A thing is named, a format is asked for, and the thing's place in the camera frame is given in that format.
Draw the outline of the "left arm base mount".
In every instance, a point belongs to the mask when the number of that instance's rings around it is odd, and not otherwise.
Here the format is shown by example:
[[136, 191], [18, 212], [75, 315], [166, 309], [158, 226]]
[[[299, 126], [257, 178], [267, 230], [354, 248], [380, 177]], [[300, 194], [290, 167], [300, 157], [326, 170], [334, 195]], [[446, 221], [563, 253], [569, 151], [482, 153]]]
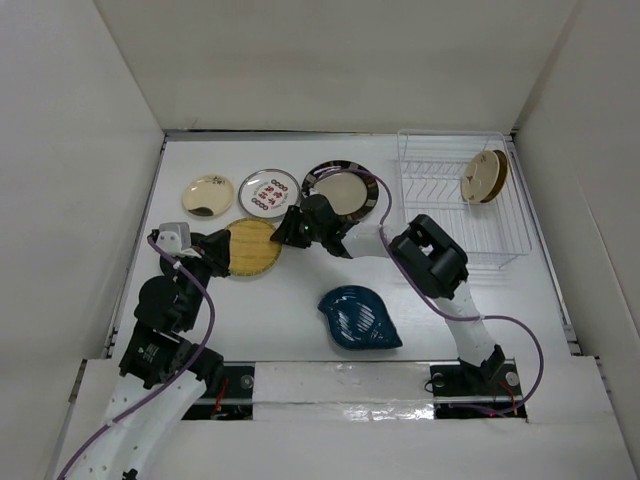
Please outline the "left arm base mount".
[[186, 421], [242, 421], [253, 419], [254, 363], [230, 363], [216, 393], [206, 393], [182, 417]]

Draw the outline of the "white plate with red characters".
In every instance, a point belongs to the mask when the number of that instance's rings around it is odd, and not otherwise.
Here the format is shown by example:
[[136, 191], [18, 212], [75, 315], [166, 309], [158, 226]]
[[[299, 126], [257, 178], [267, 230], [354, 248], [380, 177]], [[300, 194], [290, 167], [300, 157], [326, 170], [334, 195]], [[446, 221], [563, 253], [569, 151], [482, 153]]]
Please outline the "white plate with red characters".
[[250, 174], [240, 185], [238, 201], [250, 216], [276, 220], [301, 197], [298, 181], [280, 169], [263, 169]]

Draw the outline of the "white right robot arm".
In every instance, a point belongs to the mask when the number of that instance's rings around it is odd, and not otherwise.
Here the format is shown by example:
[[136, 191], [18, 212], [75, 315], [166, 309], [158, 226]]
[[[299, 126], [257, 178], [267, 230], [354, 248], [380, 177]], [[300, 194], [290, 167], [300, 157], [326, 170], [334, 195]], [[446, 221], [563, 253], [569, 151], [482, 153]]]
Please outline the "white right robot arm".
[[325, 196], [315, 194], [287, 209], [271, 240], [300, 249], [318, 243], [337, 258], [390, 259], [445, 319], [465, 387], [484, 393], [497, 383], [505, 356], [472, 298], [467, 254], [431, 217], [420, 214], [407, 226], [389, 230], [344, 220]]

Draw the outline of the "cream plate with black brushstroke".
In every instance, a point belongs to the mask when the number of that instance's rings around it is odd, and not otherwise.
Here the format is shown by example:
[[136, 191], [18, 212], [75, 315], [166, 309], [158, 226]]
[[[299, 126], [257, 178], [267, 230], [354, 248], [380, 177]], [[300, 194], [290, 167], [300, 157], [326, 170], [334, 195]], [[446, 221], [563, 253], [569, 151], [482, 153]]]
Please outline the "cream plate with black brushstroke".
[[234, 200], [234, 185], [219, 174], [204, 175], [183, 191], [184, 209], [198, 217], [212, 218], [225, 213]]

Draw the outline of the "woven bamboo pattern plate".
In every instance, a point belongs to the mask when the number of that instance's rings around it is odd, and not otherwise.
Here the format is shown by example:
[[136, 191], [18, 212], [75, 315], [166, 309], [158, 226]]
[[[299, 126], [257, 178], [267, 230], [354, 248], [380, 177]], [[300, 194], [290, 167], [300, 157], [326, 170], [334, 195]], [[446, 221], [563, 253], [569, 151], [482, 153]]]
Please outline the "woven bamboo pattern plate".
[[258, 218], [230, 223], [230, 273], [250, 277], [265, 273], [279, 259], [282, 246], [271, 240], [274, 225]]

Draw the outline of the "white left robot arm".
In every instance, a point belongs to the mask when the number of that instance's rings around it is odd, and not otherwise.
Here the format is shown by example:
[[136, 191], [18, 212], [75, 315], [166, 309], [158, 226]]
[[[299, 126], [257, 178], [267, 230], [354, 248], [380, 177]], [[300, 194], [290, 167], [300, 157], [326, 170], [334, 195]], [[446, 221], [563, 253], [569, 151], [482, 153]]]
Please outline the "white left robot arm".
[[162, 272], [139, 291], [102, 424], [62, 467], [61, 479], [144, 478], [194, 403], [222, 398], [228, 388], [222, 355], [206, 346], [213, 328], [198, 343], [183, 335], [194, 328], [201, 306], [216, 314], [207, 285], [230, 274], [230, 231], [202, 235], [186, 223], [164, 223], [147, 241]]

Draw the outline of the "dark brown yellow plate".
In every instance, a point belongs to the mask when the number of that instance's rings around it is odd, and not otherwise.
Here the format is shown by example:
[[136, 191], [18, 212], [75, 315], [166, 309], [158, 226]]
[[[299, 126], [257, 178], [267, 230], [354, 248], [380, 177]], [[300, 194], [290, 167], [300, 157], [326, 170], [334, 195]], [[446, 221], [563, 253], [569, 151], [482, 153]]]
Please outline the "dark brown yellow plate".
[[506, 154], [501, 150], [494, 150], [493, 153], [498, 158], [499, 171], [498, 177], [489, 194], [482, 200], [482, 203], [488, 203], [494, 200], [504, 187], [508, 173], [509, 163]]

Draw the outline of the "blue leaf shaped dish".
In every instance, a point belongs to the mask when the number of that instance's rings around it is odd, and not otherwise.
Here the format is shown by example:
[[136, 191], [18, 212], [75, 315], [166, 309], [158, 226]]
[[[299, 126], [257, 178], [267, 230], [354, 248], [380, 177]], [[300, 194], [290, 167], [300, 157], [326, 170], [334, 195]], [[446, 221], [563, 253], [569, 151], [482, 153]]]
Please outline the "blue leaf shaped dish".
[[383, 299], [367, 287], [334, 288], [320, 299], [317, 310], [331, 338], [342, 349], [394, 350], [403, 346]]

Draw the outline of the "cream plate with small flowers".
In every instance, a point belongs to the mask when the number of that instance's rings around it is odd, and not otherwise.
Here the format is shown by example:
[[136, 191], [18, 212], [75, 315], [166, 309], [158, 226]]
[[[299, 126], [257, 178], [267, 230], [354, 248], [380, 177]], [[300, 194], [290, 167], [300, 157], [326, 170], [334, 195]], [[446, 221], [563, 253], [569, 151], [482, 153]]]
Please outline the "cream plate with small flowers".
[[491, 150], [474, 156], [460, 180], [461, 195], [470, 204], [486, 202], [494, 194], [500, 176], [500, 160]]

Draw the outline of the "black rimmed beige plate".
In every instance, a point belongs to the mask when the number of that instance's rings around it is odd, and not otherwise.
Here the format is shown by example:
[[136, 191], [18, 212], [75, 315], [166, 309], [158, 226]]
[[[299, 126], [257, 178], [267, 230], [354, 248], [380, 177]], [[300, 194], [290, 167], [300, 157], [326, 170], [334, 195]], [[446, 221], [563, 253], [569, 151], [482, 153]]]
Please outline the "black rimmed beige plate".
[[377, 180], [364, 166], [350, 160], [330, 160], [313, 167], [303, 178], [302, 196], [324, 195], [335, 213], [346, 221], [359, 222], [375, 208], [379, 198]]

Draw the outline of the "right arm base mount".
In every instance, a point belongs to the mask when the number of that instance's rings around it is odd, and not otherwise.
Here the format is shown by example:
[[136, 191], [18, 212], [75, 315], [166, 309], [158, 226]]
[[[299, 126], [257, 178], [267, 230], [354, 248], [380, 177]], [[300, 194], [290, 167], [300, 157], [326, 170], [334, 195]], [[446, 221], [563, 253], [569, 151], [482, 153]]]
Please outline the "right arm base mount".
[[481, 386], [467, 381], [458, 362], [432, 363], [429, 373], [424, 390], [433, 397], [437, 420], [497, 418], [495, 412], [501, 410], [505, 410], [502, 418], [527, 419], [526, 407], [516, 408], [523, 394], [513, 360], [501, 367], [496, 379]]

